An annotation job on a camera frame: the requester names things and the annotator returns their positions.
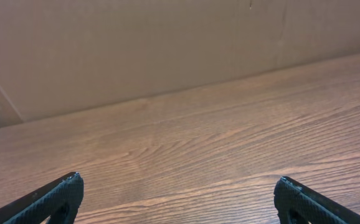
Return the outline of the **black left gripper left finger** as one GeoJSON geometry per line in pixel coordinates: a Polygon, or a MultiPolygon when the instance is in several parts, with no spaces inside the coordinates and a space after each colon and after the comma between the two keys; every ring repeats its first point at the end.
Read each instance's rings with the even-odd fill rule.
{"type": "Polygon", "coordinates": [[[69,172],[0,208],[0,223],[73,223],[83,200],[84,182],[69,172]]]}

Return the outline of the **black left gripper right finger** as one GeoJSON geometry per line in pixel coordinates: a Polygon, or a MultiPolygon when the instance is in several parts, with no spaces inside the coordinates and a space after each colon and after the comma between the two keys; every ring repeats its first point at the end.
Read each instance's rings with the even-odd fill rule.
{"type": "Polygon", "coordinates": [[[360,215],[294,179],[283,176],[274,189],[281,224],[360,224],[360,215]]]}

